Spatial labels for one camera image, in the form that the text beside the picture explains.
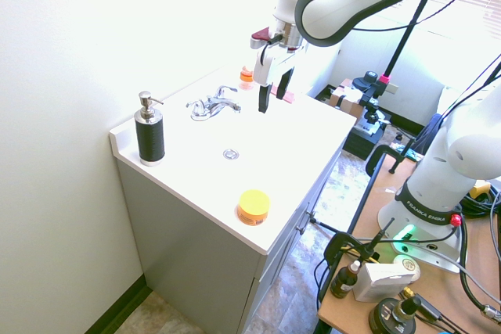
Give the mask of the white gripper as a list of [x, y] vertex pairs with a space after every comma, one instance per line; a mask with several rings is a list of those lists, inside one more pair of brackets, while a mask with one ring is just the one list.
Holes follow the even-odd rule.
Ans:
[[276, 98], [283, 99], [287, 93], [290, 79], [299, 59], [305, 53], [306, 45], [298, 48], [287, 48], [280, 44], [266, 45], [257, 55], [253, 79], [260, 84], [258, 97], [258, 111], [266, 113], [269, 107], [269, 98], [272, 84], [280, 83], [276, 90]]

